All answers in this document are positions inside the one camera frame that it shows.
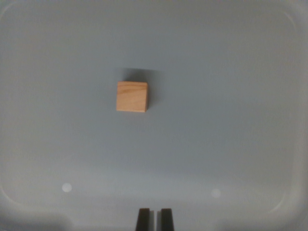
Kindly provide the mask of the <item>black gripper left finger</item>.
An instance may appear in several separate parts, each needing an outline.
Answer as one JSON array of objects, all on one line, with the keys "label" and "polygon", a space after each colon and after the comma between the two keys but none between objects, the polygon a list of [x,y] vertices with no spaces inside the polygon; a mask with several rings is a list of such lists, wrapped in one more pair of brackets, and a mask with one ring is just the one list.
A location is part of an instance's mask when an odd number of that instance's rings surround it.
[{"label": "black gripper left finger", "polygon": [[154,231],[154,211],[140,208],[135,231]]}]

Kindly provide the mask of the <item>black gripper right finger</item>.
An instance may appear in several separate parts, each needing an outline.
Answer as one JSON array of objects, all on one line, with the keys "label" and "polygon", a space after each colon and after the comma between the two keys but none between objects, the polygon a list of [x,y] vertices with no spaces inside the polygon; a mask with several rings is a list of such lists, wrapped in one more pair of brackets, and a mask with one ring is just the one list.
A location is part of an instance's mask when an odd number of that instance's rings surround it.
[{"label": "black gripper right finger", "polygon": [[162,208],[157,212],[156,218],[157,231],[174,231],[174,222],[171,208]]}]

